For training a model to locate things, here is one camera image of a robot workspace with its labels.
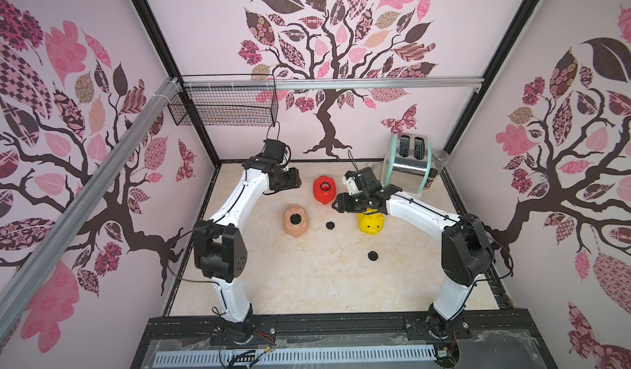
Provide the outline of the red piggy bank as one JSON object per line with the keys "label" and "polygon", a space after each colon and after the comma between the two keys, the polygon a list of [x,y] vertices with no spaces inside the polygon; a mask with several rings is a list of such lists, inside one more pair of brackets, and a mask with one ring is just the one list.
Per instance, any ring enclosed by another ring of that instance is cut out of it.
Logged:
{"label": "red piggy bank", "polygon": [[314,198],[323,205],[328,205],[337,197],[335,180],[329,176],[318,177],[312,187]]}

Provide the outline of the yellow piggy bank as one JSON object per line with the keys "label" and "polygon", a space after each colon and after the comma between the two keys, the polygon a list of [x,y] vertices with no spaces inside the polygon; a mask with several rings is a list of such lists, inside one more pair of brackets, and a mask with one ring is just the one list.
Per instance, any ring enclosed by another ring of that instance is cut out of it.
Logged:
{"label": "yellow piggy bank", "polygon": [[385,215],[378,210],[368,209],[358,215],[358,226],[364,234],[379,234],[384,229],[385,222]]}

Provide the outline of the peach piggy bank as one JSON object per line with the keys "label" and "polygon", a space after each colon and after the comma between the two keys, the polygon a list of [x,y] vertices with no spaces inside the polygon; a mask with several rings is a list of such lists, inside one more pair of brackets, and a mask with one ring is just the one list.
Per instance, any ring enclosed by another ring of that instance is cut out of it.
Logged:
{"label": "peach piggy bank", "polygon": [[303,207],[290,206],[284,211],[283,228],[286,234],[300,238],[308,231],[309,224],[309,214]]}

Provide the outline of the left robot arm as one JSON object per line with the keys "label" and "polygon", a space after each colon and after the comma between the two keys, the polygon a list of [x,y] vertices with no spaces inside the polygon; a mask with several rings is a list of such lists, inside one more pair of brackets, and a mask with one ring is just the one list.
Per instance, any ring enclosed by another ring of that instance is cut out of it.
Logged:
{"label": "left robot arm", "polygon": [[262,156],[252,157],[245,163],[237,186],[223,206],[193,228],[195,267],[215,288],[219,316],[236,332],[253,332],[252,305],[239,279],[248,259],[241,227],[265,193],[279,193],[301,185],[298,169],[282,167],[276,160]]}

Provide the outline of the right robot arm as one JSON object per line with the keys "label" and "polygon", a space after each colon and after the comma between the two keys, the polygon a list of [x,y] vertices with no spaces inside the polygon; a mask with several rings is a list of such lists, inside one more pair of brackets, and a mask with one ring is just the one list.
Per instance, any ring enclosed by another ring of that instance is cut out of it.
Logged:
{"label": "right robot arm", "polygon": [[381,185],[371,168],[345,173],[345,193],[332,208],[339,213],[382,214],[402,219],[440,243],[440,264],[445,274],[425,320],[427,331],[445,339],[465,309],[474,287],[482,281],[495,255],[481,220],[468,213],[458,216],[430,206],[396,185]]}

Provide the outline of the mint chrome toaster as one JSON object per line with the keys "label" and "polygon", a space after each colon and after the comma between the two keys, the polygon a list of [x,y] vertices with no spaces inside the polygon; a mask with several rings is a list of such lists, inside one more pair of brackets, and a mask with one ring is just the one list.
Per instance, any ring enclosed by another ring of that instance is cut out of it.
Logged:
{"label": "mint chrome toaster", "polygon": [[393,184],[421,198],[432,168],[432,145],[416,134],[395,133],[389,143],[381,170],[381,184]]}

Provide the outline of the glass jar behind toaster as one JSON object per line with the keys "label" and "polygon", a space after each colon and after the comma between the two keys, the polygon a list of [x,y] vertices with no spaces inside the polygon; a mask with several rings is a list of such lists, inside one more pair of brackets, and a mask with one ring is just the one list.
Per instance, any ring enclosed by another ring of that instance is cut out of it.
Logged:
{"label": "glass jar behind toaster", "polygon": [[441,171],[447,165],[450,159],[450,153],[437,149],[432,152],[432,166],[430,167],[429,175],[425,183],[425,189],[429,189],[434,183],[435,179],[440,175]]}

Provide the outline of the back aluminium rail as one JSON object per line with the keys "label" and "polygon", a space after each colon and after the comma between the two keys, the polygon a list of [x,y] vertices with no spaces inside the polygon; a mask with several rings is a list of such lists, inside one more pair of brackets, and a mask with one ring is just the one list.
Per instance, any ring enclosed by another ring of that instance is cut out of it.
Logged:
{"label": "back aluminium rail", "polygon": [[428,77],[428,78],[373,78],[373,79],[301,79],[301,80],[223,80],[186,81],[187,89],[228,89],[259,88],[262,90],[370,90],[394,88],[479,88],[484,78],[477,77]]}

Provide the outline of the aluminium rail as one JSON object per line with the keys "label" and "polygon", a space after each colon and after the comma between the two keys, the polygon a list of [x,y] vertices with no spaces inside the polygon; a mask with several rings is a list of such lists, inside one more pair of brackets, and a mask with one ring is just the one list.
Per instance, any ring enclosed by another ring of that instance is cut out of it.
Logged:
{"label": "aluminium rail", "polygon": [[228,89],[259,88],[262,90],[370,90],[394,88],[479,88],[484,78],[477,77],[428,77],[428,78],[373,78],[373,79],[301,79],[301,80],[223,80],[186,81],[187,89]]}
{"label": "aluminium rail", "polygon": [[69,244],[77,236],[92,211],[113,180],[128,162],[131,153],[150,130],[160,112],[168,105],[181,86],[177,78],[163,82],[149,98],[147,105],[123,138],[108,153],[104,163],[95,171],[83,190],[68,209],[61,214],[49,236],[38,244],[26,263],[16,272],[1,292],[1,338],[5,339],[35,293],[54,270]]}

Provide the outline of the black base frame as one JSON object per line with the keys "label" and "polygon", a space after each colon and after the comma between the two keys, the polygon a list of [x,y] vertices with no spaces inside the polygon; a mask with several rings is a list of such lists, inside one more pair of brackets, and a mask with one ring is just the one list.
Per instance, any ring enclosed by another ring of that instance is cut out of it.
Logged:
{"label": "black base frame", "polygon": [[555,361],[525,309],[465,311],[445,339],[426,329],[427,311],[254,315],[253,332],[229,328],[218,316],[148,321],[132,361],[150,368],[157,352],[431,345],[435,362],[308,364],[294,368],[552,368]]}

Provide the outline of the left aluminium rail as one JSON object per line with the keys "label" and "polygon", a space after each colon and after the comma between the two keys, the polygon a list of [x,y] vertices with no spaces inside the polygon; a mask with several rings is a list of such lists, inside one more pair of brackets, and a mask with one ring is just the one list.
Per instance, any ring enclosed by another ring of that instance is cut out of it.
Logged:
{"label": "left aluminium rail", "polygon": [[1,338],[5,339],[35,293],[54,270],[69,244],[77,236],[92,211],[113,180],[128,162],[131,153],[150,130],[160,112],[168,105],[181,86],[177,78],[163,82],[149,98],[147,105],[123,138],[108,153],[104,163],[95,171],[83,190],[68,209],[61,214],[49,236],[38,244],[26,263],[16,272],[1,292]]}

